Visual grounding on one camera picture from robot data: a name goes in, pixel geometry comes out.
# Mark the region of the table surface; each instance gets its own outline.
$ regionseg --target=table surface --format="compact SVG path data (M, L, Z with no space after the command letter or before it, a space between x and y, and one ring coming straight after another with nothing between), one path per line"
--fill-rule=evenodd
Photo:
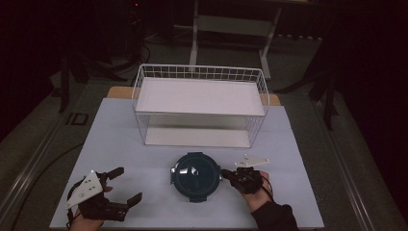
M245 154L269 158L270 164L257 169L269 172L275 201L293 207L299 227L323 227L284 107L269 108L251 148L149 146L141 142L130 95L131 88L115 87L108 94L110 98L103 100L51 221L51 228L64 228L66 195L75 182L92 169L104 172L116 167L124 167L125 173L109 182L114 190L106 193L106 197L112 202L125 203L134 194L143 192L143 200L129 210L125 221L106 221L104 227L162 230L256 228L244 200L229 182L222 181L202 203L190 203L170 185L170 169L187 152L194 151L204 152L226 169L234 169L234 163Z

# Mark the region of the white shelf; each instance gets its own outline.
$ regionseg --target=white shelf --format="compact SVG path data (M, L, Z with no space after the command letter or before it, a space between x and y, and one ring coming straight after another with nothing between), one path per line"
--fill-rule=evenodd
M219 115L152 115L145 144L250 147L245 118Z
M265 116L255 83L150 77L143 79L136 114Z

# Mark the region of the black cable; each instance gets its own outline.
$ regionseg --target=black cable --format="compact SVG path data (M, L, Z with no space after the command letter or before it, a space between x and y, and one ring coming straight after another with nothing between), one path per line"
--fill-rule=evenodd
M23 199L22 203L20 204L20 207L19 207L19 209L18 209L18 211L17 211L17 214L16 214L16 216L15 216L15 219L14 219L14 222L13 222L13 225L12 225L12 229L11 229L11 230L14 230L15 226L17 225L18 218L20 217L21 212L23 211L24 205L25 205L25 203L27 202L27 199L28 199L29 195L30 195L31 192L33 191L34 186L36 185L36 183L38 182L38 180L41 178L42 174L44 174L46 170L48 170L52 165L54 165L57 161L59 161L59 160L61 159L61 157L63 157L64 155L68 154L69 152L75 150L76 148L78 148L78 147L80 147L80 146L82 146L82 145L84 145L84 144L83 144L83 143L80 143L80 144L77 144L77 145L75 145L75 146L69 148L68 150L66 150L65 152L63 152L60 156L58 156L57 158L55 158L52 162L50 162L50 163L42 170L42 172L39 173L39 175L38 175L38 176L36 177L36 179L34 180L32 186L30 187L30 189L27 191L26 195L24 196L24 199Z
M272 185L270 184L270 182L268 181L268 179L265 176L262 176L262 178L264 178L268 184L269 184L269 188L272 191ZM261 186L262 190L265 191L265 193L267 193L267 195L269 196L269 198L273 201L273 195L272 193L270 193L264 186Z
M72 186L72 188L71 188L71 189L69 190L69 192L68 192L68 196L67 196L67 198L66 198L67 201L69 200L69 198L71 198L72 193L74 192L74 190L75 190L76 188L78 188L78 187L82 184L83 181L84 181L84 180L78 181L77 183L75 183L75 184ZM72 209L71 209L71 208L68 209L68 213L66 214L66 216L68 217L68 223L66 224L66 228L68 228L68 230L69 230L69 229L71 228L72 222L73 222L78 216L75 216L75 217L74 217L74 213L72 212Z
M142 64L148 64L148 63L149 63L149 60L150 60L151 51L150 51L150 49L149 49L146 45L144 45L144 44L142 45L142 47L144 47L144 48L147 50L147 58L146 58L145 61L143 61L143 60L140 58L140 61L141 61ZM136 79L138 78L138 73L139 73L139 72L137 72L137 73L135 74L135 76L133 77L132 81L130 82L130 87L132 87L132 86L135 84L135 81L136 81Z
M120 75L122 75L122 74L126 74L126 73L132 71L133 69L135 69L137 66L138 66L137 64L134 64L134 65L132 66L132 68L129 68L129 69L127 69L127 70L124 70L123 72L118 73L117 75L120 76Z
M71 228L72 222L79 217L80 215L82 215L81 213L77 214L75 217L73 217L67 224L66 224L66 228L69 230Z
M173 36L173 39L180 38L181 36L187 35L187 34L189 34L189 33L191 33L191 32L192 32L192 29L189 29L189 30L187 30L187 31L185 31L185 32L182 32L182 33L180 33L180 34L178 34L178 35ZM161 43L167 43L167 42L168 42L168 40L165 39L165 38L163 38L162 40L154 40L153 38L154 38L154 37L157 37L157 36L159 36L158 33L153 34L153 35L151 35L151 36L148 36L148 37L144 38L143 40L144 40L144 41L148 41L148 42L152 42L152 43L159 43L159 44L161 44Z
M139 60L138 56L139 56L138 54L132 54L132 56L129 58L129 60L126 63L113 65L113 66L107 66L105 68L112 71L112 72L118 72L119 70L127 69L127 68L137 64L137 62Z

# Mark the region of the dark background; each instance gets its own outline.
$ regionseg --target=dark background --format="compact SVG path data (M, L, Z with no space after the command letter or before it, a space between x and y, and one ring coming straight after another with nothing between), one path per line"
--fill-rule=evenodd
M123 41L129 30L129 2L140 4L142 26L169 39L173 24L192 23L192 1L186 0L3 3L0 141L52 92L49 76L60 70L62 54L77 49L107 63L111 56L127 55ZM311 66L314 70L340 66L336 88L344 95L398 208L408 220L408 4L402 0L351 3L362 6L361 11L285 7L276 34L292 35L293 39L323 38Z

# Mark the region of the cable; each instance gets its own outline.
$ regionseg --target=cable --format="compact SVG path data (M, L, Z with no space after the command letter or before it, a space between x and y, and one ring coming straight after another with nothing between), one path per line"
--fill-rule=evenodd
M124 63L124 64L118 64L118 65L113 65L113 66L106 66L105 68L107 69L107 70L110 70L110 71L112 71L112 72L117 72L117 71L119 71L119 70L123 70L123 69L126 69L126 68L129 68L129 67L131 67L131 66L133 66L133 65L135 65L135 64L137 64L137 62L138 62L138 54L132 54L131 55L131 57L128 59L128 61L126 62L126 63Z
M135 69L137 66L138 66L137 64L134 64L131 68L129 68L129 69L127 69L127 70L124 70L123 72L118 73L117 75L120 76L120 75L122 75L122 74L126 74L126 73L132 71L133 69Z
M148 64L148 63L149 63L149 60L150 60L151 51L150 51L150 49L149 49L146 45L144 45L144 44L142 45L142 47L144 47L144 48L147 50L147 58L146 58L145 61L143 61L143 60L140 58L140 61L141 61L142 64ZM132 81L130 82L130 87L132 87L132 86L135 84L135 81L136 81L136 78L137 78L137 77L138 77L138 73L135 74L135 76L133 77Z
M264 178L269 185L270 190L272 191L272 185L270 184L270 182L268 181L268 179L265 176L262 176L262 178ZM273 201L273 195L272 193L270 193L264 186L261 186L262 190L265 191L265 193L267 193L267 195L269 196L270 200Z
M177 39L177 38L179 38L179 37L181 37L181 36L183 36L183 35L189 34L189 33L191 33L191 32L192 32L192 29L189 29L189 30L187 30L187 31L185 31L185 32L182 32L182 33L180 33L180 34L178 34L178 35L173 36L173 38L174 38L174 39ZM151 36L146 37L146 38L144 39L144 41L148 41L148 42L152 42L152 43L166 43L166 42L168 42L167 39L161 38L159 33L156 33L156 34L153 34L153 35L151 35Z
M31 192L33 191L34 186L36 185L36 183L38 182L38 180L41 178L42 174L44 174L46 170L48 170L52 165L54 165L57 161L59 161L59 160L61 159L61 157L63 157L64 155L68 154L69 152L75 150L76 148L78 148L78 147L80 147L80 146L82 146L82 145L84 145L84 144L83 144L83 143L79 143L79 144L77 144L77 145L75 145L75 146L69 148L68 150L66 150L65 152L63 152L60 156L58 156L57 158L55 158L52 162L50 162L50 163L42 170L42 172L39 173L39 175L38 175L38 176L36 177L36 179L34 180L34 182L33 182L32 186L31 186L30 190L28 190L27 193L26 193L26 195L24 196L24 199L23 199L23 201L22 201L20 207L18 208L18 211L17 211L17 214L16 214L16 216L15 216L15 219L14 219L14 222L13 222L13 225L12 225L12 229L11 229L11 230L14 230L15 226L17 225L18 218L20 217L21 212L23 211L24 205L25 205L25 203L27 202L27 199L28 199L29 195L30 195Z
M80 215L82 215L81 213L77 214L75 217L72 218L72 220L70 220L67 224L66 224L66 228L69 230L71 228L72 222L79 217Z

